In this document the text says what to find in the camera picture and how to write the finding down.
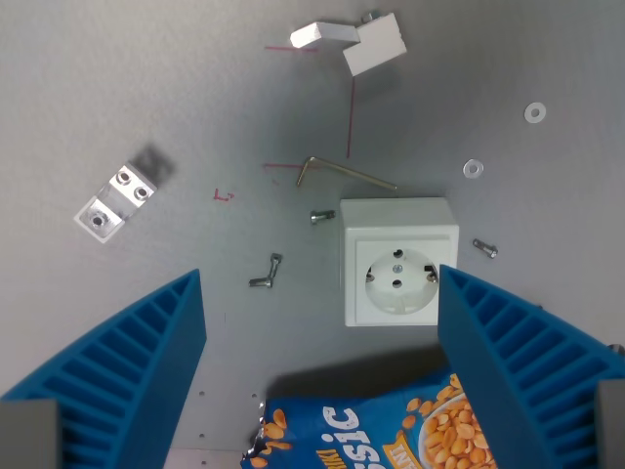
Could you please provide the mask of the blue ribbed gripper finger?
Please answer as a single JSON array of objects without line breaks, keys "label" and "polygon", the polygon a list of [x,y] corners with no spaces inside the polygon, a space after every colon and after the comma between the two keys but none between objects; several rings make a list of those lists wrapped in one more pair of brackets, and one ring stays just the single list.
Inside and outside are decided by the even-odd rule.
[{"label": "blue ribbed gripper finger", "polygon": [[1,399],[58,404],[64,468],[161,468],[205,343],[193,270],[94,327]]},{"label": "blue ribbed gripper finger", "polygon": [[624,361],[493,284],[438,270],[438,341],[501,468],[596,468],[595,395]]}]

